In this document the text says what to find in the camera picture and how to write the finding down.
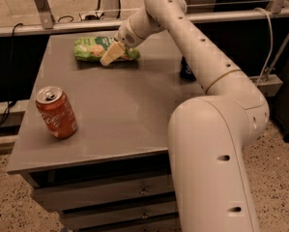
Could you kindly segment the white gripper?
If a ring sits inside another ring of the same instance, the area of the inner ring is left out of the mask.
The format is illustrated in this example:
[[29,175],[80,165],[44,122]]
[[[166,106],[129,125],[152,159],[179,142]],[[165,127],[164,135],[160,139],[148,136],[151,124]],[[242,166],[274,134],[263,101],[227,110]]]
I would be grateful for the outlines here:
[[114,42],[109,46],[100,59],[101,64],[103,66],[110,65],[125,53],[125,46],[127,48],[135,48],[151,35],[163,30],[164,28],[147,13],[145,7],[141,7],[119,27],[118,32],[114,36],[118,42]]

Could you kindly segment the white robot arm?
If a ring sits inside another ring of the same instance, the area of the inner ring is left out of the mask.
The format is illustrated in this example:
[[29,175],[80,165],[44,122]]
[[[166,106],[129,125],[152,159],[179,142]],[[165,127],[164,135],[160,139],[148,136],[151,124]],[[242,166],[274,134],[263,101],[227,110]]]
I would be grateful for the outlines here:
[[182,232],[260,232],[242,150],[268,125],[268,103],[186,11],[184,0],[144,0],[120,26],[101,63],[109,65],[161,30],[169,33],[204,91],[182,102],[168,124]]

